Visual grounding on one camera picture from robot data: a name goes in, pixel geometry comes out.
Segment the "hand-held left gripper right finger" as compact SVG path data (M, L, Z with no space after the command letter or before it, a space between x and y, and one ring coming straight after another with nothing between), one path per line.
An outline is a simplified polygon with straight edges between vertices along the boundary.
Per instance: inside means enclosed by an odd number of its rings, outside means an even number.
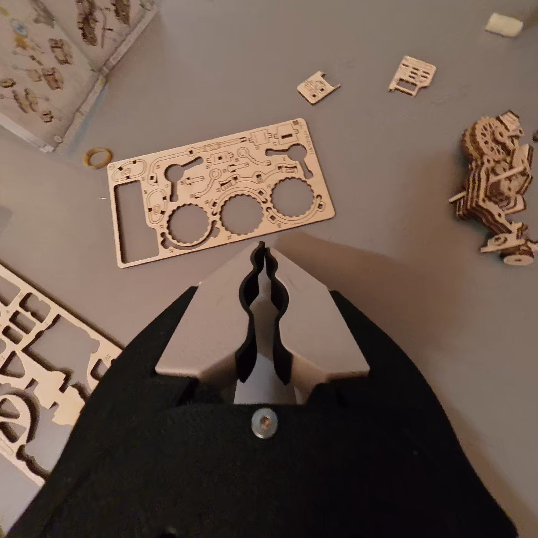
M304 405L318 385L367 378L370 367L328 287L274 248L266 248L271 302L277 309L275 373Z

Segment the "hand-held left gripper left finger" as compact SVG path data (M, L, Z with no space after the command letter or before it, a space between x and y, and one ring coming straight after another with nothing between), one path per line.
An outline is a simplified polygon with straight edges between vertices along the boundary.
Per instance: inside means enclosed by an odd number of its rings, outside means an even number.
M201 281L158 359L163 381L208 387L234 404L237 384L257 362L251 306L259 295L265 243L249 245Z

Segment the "wooden puzzle sheet round holes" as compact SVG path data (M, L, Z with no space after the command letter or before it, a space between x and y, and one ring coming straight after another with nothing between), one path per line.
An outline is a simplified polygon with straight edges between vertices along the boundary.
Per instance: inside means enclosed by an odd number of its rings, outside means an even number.
M327 221L336 215L306 120L294 118L195 144L143 154L106 167L116 259L130 268L272 233ZM278 209L273 192L296 179L308 187L313 202L298 216ZM137 184L144 224L156 240L157 254L125 261L119 229L117 193ZM234 233L222 221L234 198L256 202L261 221L248 233ZM198 208L207 225L201 237L185 242L171 232L171 219L183 208Z

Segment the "grey desk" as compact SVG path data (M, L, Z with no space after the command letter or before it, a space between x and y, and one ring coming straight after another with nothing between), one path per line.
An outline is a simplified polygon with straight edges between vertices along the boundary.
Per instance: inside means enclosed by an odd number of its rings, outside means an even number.
M484 31L537 1L166 1L61 153L1 131L1 261L126 345L246 244L117 267L95 146L117 159L301 117L335 218L266 238L386 331L433 387L469 459L537 535L537 263L479 249L454 217L459 141L482 116L537 130L537 26ZM404 56L436 67L413 98L388 86ZM317 71L340 88L315 105Z

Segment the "large wooden puzzle sheet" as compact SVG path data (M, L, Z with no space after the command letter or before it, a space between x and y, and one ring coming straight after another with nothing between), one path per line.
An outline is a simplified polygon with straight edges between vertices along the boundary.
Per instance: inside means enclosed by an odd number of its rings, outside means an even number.
M89 392L99 383L93 370L99 363L108 369L121 350L84 320L77 318L3 265L1 279L16 291L13 298L1 299L1 370L5 370L15 358L20 360L23 370L21 376L1 373L1 384L8 384L12 389L24 393L35 383L34 395L39 405L54 410L52 421L59 426L73 427L84 406L81 391L68 385L66 373L32 358L28 352L29 347L59 319L64 319L82 330L91 340L97 341L98 348L90 354L86 370Z

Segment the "yellow rubber band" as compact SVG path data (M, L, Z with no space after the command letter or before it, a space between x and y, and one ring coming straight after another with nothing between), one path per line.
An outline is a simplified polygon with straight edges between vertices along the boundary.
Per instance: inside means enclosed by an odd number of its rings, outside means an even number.
M102 158L97 162L94 158L98 155L101 155ZM100 170L107 167L111 163L112 158L113 152L109 148L96 146L86 152L83 163L92 170Z

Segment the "small wooden puzzle piece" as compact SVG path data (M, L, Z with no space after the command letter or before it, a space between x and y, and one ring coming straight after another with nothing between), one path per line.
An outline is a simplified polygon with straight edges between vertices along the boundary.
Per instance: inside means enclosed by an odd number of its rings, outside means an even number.
M340 88L340 84L328 83L325 76L325 72L317 71L297 86L298 93L311 105L319 103Z

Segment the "wooden model vehicle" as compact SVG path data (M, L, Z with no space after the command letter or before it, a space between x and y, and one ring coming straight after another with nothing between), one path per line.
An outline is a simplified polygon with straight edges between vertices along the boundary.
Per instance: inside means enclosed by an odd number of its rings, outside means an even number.
M511 110L466 128L461 148L467 176L461 192L449 199L458 219L475 220L489 232L481 253L496 253L511 266L528 266L537 253L528 226L511 219L526 210L533 182L534 149L520 143L523 135L520 117Z

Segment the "slotted wooden puzzle piece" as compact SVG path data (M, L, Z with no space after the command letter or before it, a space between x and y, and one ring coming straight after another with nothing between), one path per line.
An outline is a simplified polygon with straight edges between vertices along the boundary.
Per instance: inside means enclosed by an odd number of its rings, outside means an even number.
M421 89L431 85L435 72L433 64L406 55L398 65L388 91L399 91L414 98Z

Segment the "printed instruction booklet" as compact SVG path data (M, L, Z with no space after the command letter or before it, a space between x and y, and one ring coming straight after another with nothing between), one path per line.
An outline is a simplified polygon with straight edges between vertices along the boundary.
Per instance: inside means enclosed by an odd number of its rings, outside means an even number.
M68 144L160 1L1 1L1 127Z

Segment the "white foam block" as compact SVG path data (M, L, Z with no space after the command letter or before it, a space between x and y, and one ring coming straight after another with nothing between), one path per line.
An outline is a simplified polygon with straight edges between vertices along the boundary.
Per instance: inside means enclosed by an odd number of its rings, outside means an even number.
M492 13L485 26L485 31L505 38L514 38L523 30L523 21L514 17Z

